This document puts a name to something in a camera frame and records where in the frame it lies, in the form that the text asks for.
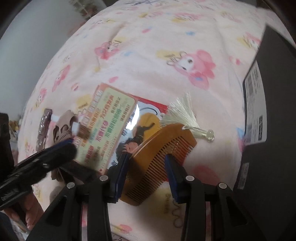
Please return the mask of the person's left hand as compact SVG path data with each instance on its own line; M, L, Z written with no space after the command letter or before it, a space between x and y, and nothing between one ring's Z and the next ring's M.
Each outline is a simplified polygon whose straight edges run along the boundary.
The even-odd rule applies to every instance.
M31 192L20 200L19 204L26 214L25 220L27 228L28 230L32 230L44 213L40 203L34 193Z

